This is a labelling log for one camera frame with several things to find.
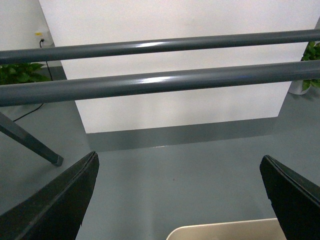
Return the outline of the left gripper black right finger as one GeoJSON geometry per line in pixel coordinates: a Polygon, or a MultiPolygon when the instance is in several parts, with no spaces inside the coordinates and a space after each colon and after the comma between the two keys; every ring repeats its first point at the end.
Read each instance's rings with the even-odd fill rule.
{"type": "Polygon", "coordinates": [[[259,166],[268,199],[288,240],[320,238],[320,187],[265,155],[259,166]]]}

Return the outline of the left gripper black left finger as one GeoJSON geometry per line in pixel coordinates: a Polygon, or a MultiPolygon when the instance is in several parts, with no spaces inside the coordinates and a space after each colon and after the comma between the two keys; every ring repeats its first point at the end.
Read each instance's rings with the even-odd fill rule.
{"type": "Polygon", "coordinates": [[[74,240],[92,198],[99,157],[90,152],[0,216],[2,240],[74,240]]]}

